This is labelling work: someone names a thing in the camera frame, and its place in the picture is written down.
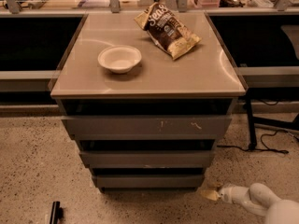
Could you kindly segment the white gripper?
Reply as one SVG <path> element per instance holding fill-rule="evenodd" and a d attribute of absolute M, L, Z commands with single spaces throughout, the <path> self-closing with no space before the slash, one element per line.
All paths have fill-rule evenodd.
<path fill-rule="evenodd" d="M 211 201 L 221 199 L 225 203 L 239 204 L 246 206 L 249 201 L 249 189 L 246 187 L 236 186 L 233 184 L 224 185 L 222 183 L 209 183 L 210 189 L 201 190 L 200 194 Z"/>

